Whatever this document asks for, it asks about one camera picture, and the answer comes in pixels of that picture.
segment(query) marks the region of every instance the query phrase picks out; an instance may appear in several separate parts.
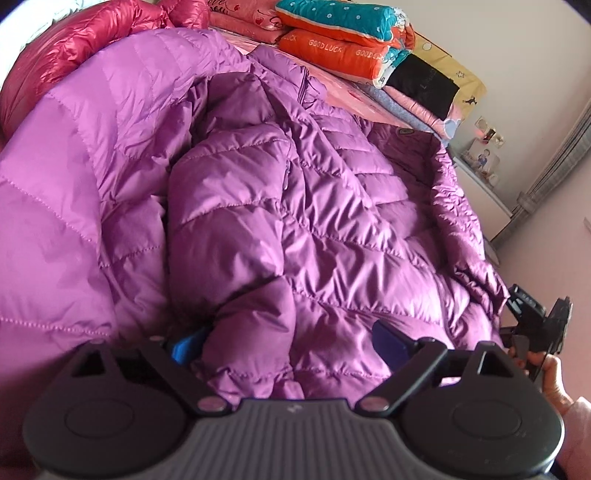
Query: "gray ribbed plate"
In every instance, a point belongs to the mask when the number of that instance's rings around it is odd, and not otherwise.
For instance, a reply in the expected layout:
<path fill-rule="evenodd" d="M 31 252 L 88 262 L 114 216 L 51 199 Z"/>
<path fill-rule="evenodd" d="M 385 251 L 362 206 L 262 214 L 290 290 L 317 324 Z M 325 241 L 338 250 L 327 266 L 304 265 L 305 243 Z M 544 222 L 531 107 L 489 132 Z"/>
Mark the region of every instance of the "gray ribbed plate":
<path fill-rule="evenodd" d="M 333 479 L 456 480 L 413 456 L 388 420 L 360 417 L 344 400 L 245 400 L 233 415 L 197 422 L 171 456 L 121 480 Z"/>

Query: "red down jacket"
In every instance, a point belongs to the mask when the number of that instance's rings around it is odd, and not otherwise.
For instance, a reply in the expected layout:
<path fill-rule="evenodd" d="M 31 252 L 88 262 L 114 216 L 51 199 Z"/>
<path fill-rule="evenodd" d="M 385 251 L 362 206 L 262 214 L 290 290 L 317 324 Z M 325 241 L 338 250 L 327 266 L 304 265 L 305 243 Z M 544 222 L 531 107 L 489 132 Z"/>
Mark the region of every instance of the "red down jacket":
<path fill-rule="evenodd" d="M 39 99 L 114 41 L 144 30 L 207 28 L 206 0 L 111 0 L 56 23 L 19 55 L 0 91 L 0 150 Z"/>

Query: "black cloth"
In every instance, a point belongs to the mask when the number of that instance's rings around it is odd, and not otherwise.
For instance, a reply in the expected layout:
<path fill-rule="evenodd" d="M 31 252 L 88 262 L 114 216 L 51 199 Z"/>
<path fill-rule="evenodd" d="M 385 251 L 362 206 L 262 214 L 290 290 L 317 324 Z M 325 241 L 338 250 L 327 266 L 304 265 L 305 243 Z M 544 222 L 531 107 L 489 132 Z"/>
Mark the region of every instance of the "black cloth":
<path fill-rule="evenodd" d="M 460 89 L 453 80 L 412 53 L 396 67 L 386 85 L 423 105 L 441 120 L 447 118 Z"/>

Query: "orange pillow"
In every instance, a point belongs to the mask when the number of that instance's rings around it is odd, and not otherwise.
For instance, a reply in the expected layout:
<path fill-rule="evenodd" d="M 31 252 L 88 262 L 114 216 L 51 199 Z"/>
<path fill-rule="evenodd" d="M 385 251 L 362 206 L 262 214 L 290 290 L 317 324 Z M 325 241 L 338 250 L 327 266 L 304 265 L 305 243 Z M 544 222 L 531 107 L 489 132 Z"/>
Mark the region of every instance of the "orange pillow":
<path fill-rule="evenodd" d="M 377 88 L 384 86 L 396 65 L 408 54 L 408 50 L 396 50 L 388 45 L 364 47 L 299 28 L 283 36 L 279 48 L 336 76 Z"/>
<path fill-rule="evenodd" d="M 414 48 L 414 30 L 399 8 L 339 0 L 279 0 L 275 10 L 284 25 L 335 40 L 367 47 Z"/>

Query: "black device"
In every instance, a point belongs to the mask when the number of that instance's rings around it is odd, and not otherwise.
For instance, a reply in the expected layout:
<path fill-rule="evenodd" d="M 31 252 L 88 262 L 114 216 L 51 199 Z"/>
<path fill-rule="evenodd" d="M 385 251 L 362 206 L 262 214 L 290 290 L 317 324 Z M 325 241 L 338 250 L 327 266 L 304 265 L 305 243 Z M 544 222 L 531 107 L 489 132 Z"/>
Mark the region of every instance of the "black device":
<path fill-rule="evenodd" d="M 89 342 L 31 407 L 25 444 L 38 480 L 546 478 L 562 419 L 498 345 L 450 351 L 382 322 L 373 339 L 403 366 L 354 408 L 247 399 L 235 411 L 160 340 Z"/>
<path fill-rule="evenodd" d="M 509 289 L 507 307 L 517 320 L 513 327 L 501 328 L 503 345 L 514 346 L 517 356 L 525 359 L 527 352 L 546 352 L 558 355 L 562 351 L 566 332 L 573 313 L 573 304 L 568 297 L 556 300 L 550 314 L 519 285 Z M 541 367 L 527 364 L 530 379 L 536 381 Z"/>

